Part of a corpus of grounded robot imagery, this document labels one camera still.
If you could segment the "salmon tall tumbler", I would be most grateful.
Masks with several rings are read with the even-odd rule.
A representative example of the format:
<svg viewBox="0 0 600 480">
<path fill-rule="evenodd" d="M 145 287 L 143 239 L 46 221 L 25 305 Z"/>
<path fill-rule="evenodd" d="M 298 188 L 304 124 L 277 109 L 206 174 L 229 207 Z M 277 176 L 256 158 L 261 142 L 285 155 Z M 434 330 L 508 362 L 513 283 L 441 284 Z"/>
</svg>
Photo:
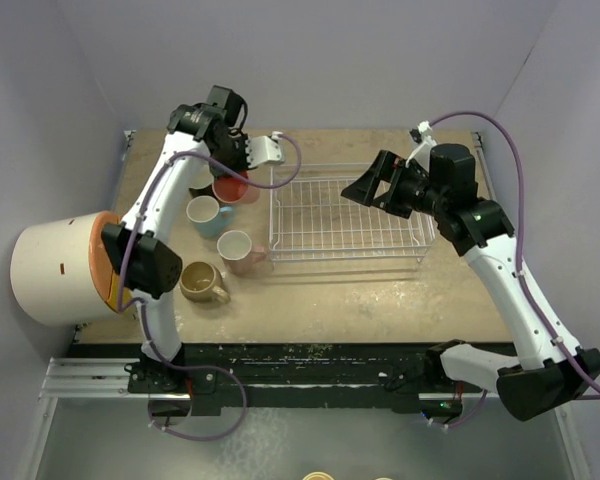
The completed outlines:
<svg viewBox="0 0 600 480">
<path fill-rule="evenodd" d="M 212 191 L 219 202 L 227 205 L 253 204 L 260 197 L 258 188 L 232 176 L 216 179 Z"/>
</svg>

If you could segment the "black hexagonal ceramic mug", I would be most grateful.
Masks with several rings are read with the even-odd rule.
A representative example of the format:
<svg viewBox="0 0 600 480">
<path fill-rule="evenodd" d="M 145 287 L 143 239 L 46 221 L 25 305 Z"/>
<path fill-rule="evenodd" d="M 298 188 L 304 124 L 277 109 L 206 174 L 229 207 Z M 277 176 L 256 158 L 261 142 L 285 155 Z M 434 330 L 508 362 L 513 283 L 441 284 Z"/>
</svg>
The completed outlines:
<svg viewBox="0 0 600 480">
<path fill-rule="evenodd" d="M 199 172 L 189 186 L 189 193 L 191 197 L 196 198 L 199 196 L 214 196 L 214 181 L 214 176 L 210 172 Z"/>
</svg>

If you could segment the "light blue ceramic mug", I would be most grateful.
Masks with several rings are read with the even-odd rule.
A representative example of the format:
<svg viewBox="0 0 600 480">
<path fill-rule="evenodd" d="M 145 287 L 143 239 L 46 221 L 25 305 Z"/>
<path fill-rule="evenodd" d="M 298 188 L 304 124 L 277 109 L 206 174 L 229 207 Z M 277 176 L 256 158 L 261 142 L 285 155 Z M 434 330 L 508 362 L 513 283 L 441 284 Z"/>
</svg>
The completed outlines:
<svg viewBox="0 0 600 480">
<path fill-rule="evenodd" d="M 188 220 L 204 238 L 219 237 L 235 218 L 231 206 L 221 206 L 212 196 L 199 196 L 189 201 L 185 209 Z"/>
</svg>

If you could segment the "pink cup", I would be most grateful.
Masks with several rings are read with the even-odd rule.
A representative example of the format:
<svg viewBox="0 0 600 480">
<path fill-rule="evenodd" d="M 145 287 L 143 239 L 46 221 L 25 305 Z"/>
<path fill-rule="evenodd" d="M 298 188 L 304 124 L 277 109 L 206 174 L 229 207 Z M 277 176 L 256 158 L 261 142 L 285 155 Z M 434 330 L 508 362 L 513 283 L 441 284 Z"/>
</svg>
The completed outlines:
<svg viewBox="0 0 600 480">
<path fill-rule="evenodd" d="M 216 249 L 224 265 L 235 275 L 248 274 L 268 258 L 268 252 L 256 247 L 251 237 L 241 230 L 223 233 L 217 240 Z"/>
</svg>

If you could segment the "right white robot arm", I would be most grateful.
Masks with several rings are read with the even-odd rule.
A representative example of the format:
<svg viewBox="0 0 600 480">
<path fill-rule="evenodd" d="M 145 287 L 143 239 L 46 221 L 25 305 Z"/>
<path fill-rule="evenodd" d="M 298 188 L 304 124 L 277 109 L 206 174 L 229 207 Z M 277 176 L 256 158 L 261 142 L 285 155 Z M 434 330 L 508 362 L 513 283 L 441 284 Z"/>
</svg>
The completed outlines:
<svg viewBox="0 0 600 480">
<path fill-rule="evenodd" d="M 600 352 L 585 349 L 557 318 L 531 273 L 516 261 L 514 227 L 501 206 L 478 194 L 476 160 L 461 144 L 430 148 L 429 163 L 382 150 L 342 197 L 390 215 L 431 216 L 439 233 L 481 280 L 510 332 L 515 355 L 452 340 L 429 349 L 426 383 L 458 381 L 498 394 L 520 421 L 579 398 L 600 374 Z"/>
</svg>

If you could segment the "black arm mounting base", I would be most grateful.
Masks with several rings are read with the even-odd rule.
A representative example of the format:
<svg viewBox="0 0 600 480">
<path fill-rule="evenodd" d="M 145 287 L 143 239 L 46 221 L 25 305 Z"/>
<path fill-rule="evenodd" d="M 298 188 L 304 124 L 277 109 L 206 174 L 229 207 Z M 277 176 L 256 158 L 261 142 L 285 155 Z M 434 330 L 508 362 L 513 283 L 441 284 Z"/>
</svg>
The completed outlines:
<svg viewBox="0 0 600 480">
<path fill-rule="evenodd" d="M 388 409 L 417 413 L 440 399 L 458 412 L 477 387 L 436 379 L 423 343 L 186 344 L 174 367 L 141 356 L 124 367 L 128 389 L 160 416 L 217 416 L 241 407 Z"/>
</svg>

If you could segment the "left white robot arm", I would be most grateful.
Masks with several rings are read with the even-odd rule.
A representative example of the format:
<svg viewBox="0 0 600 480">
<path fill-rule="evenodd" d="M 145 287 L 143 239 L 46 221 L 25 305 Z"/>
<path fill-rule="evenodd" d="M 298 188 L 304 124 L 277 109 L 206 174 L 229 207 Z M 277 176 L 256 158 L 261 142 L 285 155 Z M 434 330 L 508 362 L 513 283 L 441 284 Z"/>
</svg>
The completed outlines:
<svg viewBox="0 0 600 480">
<path fill-rule="evenodd" d="M 130 376 L 150 388 L 174 392 L 186 378 L 184 354 L 175 325 L 173 290 L 183 269 L 181 257 L 168 246 L 178 209 L 189 185 L 204 166 L 219 172 L 247 166 L 246 136 L 241 128 L 246 101 L 233 90 L 212 87 L 207 99 L 182 104 L 170 115 L 156 161 L 138 199 L 117 223 L 108 223 L 101 238 L 129 301 L 120 312 L 135 308 L 145 340 Z"/>
</svg>

